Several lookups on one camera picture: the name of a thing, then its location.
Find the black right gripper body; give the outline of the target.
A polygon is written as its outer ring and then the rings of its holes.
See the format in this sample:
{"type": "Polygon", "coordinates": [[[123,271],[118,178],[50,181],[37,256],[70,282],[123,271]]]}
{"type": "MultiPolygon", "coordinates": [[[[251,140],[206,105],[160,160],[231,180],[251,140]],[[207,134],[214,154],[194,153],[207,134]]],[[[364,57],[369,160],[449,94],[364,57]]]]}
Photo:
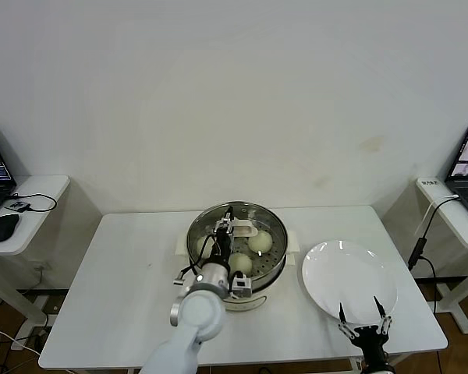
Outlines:
{"type": "Polygon", "coordinates": [[[357,327],[354,333],[353,345],[363,353],[362,373],[387,372],[388,359],[383,345],[388,341],[388,334],[378,330],[378,326],[357,327]]]}

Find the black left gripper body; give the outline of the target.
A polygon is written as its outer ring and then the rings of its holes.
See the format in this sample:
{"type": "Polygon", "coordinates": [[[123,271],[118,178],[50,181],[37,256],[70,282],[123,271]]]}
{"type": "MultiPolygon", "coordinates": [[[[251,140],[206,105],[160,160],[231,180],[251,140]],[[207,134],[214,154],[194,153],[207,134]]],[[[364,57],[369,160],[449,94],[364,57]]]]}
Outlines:
{"type": "Polygon", "coordinates": [[[215,247],[212,250],[212,261],[221,265],[228,265],[232,253],[233,235],[218,231],[214,236],[215,247]]]}

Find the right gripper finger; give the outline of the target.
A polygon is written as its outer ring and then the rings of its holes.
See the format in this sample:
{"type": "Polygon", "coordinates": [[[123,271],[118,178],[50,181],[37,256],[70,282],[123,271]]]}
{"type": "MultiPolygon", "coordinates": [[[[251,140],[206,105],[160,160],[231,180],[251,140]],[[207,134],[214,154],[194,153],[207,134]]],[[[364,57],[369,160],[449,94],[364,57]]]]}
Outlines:
{"type": "Polygon", "coordinates": [[[387,336],[392,324],[392,317],[386,313],[383,305],[378,301],[376,296],[374,296],[374,301],[381,317],[381,322],[378,325],[377,333],[379,335],[387,336]]]}
{"type": "Polygon", "coordinates": [[[339,303],[339,329],[350,340],[354,340],[356,338],[354,331],[347,324],[342,303],[339,303]]]}

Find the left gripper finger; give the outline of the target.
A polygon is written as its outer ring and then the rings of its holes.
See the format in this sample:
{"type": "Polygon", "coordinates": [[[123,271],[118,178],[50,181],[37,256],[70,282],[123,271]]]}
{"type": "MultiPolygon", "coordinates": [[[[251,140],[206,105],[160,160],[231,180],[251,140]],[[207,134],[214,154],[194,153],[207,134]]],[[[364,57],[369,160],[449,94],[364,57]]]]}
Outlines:
{"type": "Polygon", "coordinates": [[[224,232],[230,234],[233,227],[233,208],[228,208],[224,215],[215,223],[214,233],[224,232]]]}

